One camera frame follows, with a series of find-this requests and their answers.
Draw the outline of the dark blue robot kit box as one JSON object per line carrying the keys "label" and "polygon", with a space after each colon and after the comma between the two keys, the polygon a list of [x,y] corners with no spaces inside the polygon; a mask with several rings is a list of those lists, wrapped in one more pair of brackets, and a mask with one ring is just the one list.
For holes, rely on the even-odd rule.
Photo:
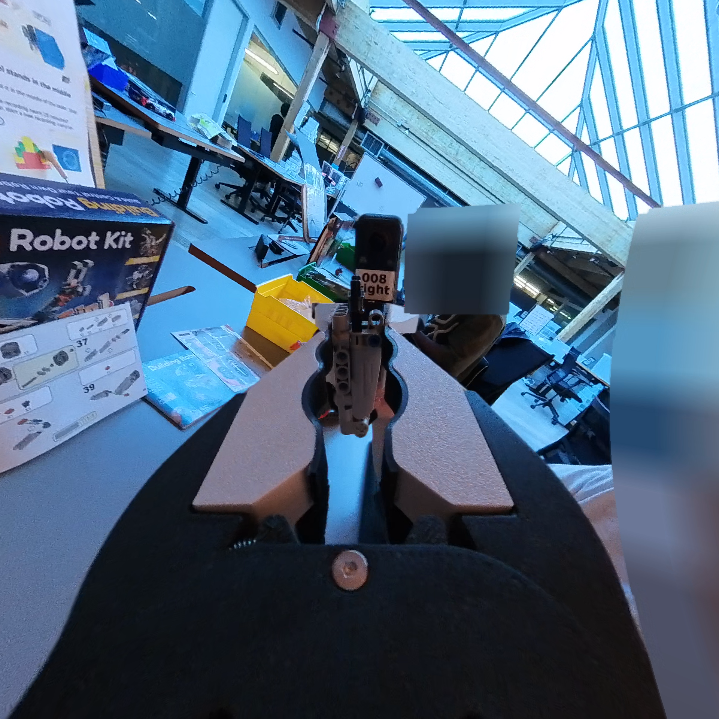
{"label": "dark blue robot kit box", "polygon": [[127,303],[138,327],[175,224],[130,193],[1,175],[1,332]]}

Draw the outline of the yellow plastic bin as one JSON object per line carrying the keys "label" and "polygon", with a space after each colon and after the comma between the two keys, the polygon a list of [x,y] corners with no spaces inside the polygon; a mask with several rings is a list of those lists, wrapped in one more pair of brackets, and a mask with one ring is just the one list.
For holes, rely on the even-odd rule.
{"label": "yellow plastic bin", "polygon": [[302,301],[306,296],[313,303],[332,303],[327,297],[291,275],[259,285],[252,301],[247,328],[282,348],[294,352],[316,333],[315,323],[290,310],[280,298]]}

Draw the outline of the white instruction poster board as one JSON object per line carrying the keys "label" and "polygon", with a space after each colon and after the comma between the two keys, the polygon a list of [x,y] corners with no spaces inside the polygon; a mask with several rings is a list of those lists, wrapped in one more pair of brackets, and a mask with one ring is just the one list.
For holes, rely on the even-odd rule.
{"label": "white instruction poster board", "polygon": [[73,1],[1,2],[1,172],[104,187]]}

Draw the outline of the red toy car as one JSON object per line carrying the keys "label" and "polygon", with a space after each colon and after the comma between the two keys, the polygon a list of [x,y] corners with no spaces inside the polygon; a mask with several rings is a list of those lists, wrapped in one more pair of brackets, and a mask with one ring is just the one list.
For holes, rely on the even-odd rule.
{"label": "red toy car", "polygon": [[175,108],[157,95],[151,88],[135,81],[128,81],[126,92],[134,102],[171,122],[175,122]]}

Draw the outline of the brown wooden strip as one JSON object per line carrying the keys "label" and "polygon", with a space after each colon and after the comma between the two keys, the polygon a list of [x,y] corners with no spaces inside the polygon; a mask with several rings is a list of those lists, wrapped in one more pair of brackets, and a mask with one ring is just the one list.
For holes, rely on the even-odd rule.
{"label": "brown wooden strip", "polygon": [[186,295],[190,292],[194,292],[195,287],[193,285],[185,285],[181,286],[179,288],[175,288],[173,290],[165,291],[165,292],[158,292],[152,296],[149,297],[147,302],[147,307],[154,306],[156,304],[169,301],[171,299],[181,297],[182,295]]}

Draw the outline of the grey desk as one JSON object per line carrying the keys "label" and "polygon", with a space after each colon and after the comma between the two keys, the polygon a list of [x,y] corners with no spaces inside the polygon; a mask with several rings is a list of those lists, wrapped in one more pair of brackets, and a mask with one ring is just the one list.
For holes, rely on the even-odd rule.
{"label": "grey desk", "polygon": [[[173,354],[174,331],[244,327],[242,286],[172,242],[154,293],[192,287],[145,310],[143,361]],[[210,421],[179,429],[144,400],[1,475],[1,717],[46,662],[97,553],[154,472]]]}

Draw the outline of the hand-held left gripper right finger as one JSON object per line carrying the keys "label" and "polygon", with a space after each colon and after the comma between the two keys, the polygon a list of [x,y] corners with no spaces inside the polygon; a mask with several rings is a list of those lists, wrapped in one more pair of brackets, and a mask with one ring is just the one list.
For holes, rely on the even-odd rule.
{"label": "hand-held left gripper right finger", "polygon": [[363,543],[472,544],[463,519],[513,512],[467,392],[392,328],[371,427]]}

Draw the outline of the black office chair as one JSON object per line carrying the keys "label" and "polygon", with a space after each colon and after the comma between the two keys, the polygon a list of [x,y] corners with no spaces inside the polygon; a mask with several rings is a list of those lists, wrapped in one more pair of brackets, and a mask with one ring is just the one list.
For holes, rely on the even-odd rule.
{"label": "black office chair", "polygon": [[571,348],[566,354],[562,364],[551,372],[544,383],[537,389],[528,388],[521,393],[522,396],[531,395],[536,399],[531,409],[538,407],[549,408],[552,413],[552,425],[559,424],[559,413],[553,405],[553,400],[558,398],[560,402],[574,400],[579,403],[582,398],[577,394],[576,385],[570,384],[570,377],[577,366],[577,360],[580,356],[580,350]]}

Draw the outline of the brown framed board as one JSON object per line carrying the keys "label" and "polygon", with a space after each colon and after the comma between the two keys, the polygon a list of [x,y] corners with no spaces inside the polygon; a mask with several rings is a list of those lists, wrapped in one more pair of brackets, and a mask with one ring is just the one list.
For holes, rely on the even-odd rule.
{"label": "brown framed board", "polygon": [[320,265],[329,256],[343,222],[342,218],[336,215],[328,219],[309,254],[308,265]]}

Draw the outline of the blue booklet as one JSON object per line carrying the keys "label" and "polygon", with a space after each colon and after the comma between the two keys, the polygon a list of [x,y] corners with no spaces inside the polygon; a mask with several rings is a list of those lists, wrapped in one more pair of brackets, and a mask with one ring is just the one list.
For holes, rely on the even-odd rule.
{"label": "blue booklet", "polygon": [[246,392],[257,376],[240,363],[205,363],[192,351],[142,363],[147,401],[173,425],[192,427]]}

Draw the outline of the whiteboard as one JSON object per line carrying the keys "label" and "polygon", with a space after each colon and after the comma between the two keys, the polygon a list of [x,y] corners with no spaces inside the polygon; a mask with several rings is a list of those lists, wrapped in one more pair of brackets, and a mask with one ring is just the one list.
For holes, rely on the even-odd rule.
{"label": "whiteboard", "polygon": [[426,199],[368,153],[364,153],[339,196],[339,202],[357,216],[366,213],[396,216],[403,224]]}

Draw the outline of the grey building block assembly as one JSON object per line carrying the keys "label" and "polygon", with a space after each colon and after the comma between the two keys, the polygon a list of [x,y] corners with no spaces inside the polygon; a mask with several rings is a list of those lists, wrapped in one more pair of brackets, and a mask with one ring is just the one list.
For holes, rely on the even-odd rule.
{"label": "grey building block assembly", "polygon": [[328,323],[334,404],[344,435],[363,438],[370,427],[382,368],[385,319],[382,304],[366,305],[361,277],[354,274],[347,303],[337,305]]}

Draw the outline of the grey table with brown edge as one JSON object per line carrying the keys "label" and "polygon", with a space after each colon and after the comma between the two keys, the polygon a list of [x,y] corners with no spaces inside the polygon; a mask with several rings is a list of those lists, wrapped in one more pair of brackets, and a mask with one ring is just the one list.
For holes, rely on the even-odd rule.
{"label": "grey table with brown edge", "polygon": [[280,262],[262,267],[255,255],[258,240],[259,237],[200,240],[192,242],[188,252],[249,292],[279,277],[296,277],[307,264],[308,254],[288,255],[275,256]]}

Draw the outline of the wooden post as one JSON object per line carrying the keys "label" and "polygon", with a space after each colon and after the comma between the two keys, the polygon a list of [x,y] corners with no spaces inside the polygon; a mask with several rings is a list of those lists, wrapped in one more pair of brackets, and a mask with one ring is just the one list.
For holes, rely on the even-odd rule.
{"label": "wooden post", "polygon": [[283,160],[290,143],[290,135],[294,133],[303,104],[309,100],[310,93],[327,58],[330,44],[330,37],[319,31],[308,65],[304,70],[300,84],[285,116],[280,135],[273,146],[270,158],[275,163]]}

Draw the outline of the white instruction booklet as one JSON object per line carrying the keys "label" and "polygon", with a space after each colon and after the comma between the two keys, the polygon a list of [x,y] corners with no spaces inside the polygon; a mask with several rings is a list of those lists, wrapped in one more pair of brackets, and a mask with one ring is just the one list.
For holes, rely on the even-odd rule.
{"label": "white instruction booklet", "polygon": [[130,305],[1,336],[1,473],[148,394]]}

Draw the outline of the green plastic bin with bags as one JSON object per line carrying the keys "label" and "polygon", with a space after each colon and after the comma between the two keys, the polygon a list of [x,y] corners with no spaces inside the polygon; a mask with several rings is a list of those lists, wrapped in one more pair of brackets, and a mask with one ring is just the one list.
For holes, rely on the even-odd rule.
{"label": "green plastic bin with bags", "polygon": [[317,267],[315,263],[311,263],[299,270],[296,280],[312,287],[331,302],[342,303],[349,299],[351,279],[346,273],[338,277],[324,268]]}

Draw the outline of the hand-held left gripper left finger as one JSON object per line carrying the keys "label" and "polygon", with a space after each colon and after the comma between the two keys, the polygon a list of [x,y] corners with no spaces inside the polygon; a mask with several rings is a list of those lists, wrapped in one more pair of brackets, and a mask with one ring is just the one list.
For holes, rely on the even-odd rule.
{"label": "hand-held left gripper left finger", "polygon": [[194,510],[240,514],[256,525],[281,515],[302,542],[325,542],[328,470],[319,417],[328,406],[327,350],[327,333],[319,331],[246,392]]}

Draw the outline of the long desk with black legs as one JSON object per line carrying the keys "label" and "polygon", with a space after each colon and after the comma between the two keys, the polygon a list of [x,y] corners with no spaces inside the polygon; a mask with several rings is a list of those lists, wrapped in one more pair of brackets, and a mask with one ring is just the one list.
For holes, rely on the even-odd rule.
{"label": "long desk with black legs", "polygon": [[181,112],[176,112],[175,121],[171,122],[131,100],[126,91],[121,93],[115,91],[96,78],[91,78],[91,87],[98,95],[111,103],[116,110],[139,121],[149,131],[154,143],[189,157],[183,183],[175,193],[166,193],[159,188],[154,188],[153,192],[160,202],[170,203],[192,219],[207,224],[207,220],[188,207],[193,189],[198,183],[198,174],[202,165],[210,163],[218,167],[237,169],[245,162],[245,158],[231,149],[221,148],[211,140],[204,138],[190,127]]}

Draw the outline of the blue storage bin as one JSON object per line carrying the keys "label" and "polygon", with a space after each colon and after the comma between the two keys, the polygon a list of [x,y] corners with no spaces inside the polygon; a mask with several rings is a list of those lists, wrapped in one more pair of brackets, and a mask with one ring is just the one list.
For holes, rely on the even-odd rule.
{"label": "blue storage bin", "polygon": [[103,85],[118,93],[123,93],[129,83],[129,76],[122,69],[111,63],[110,59],[89,67],[88,73]]}

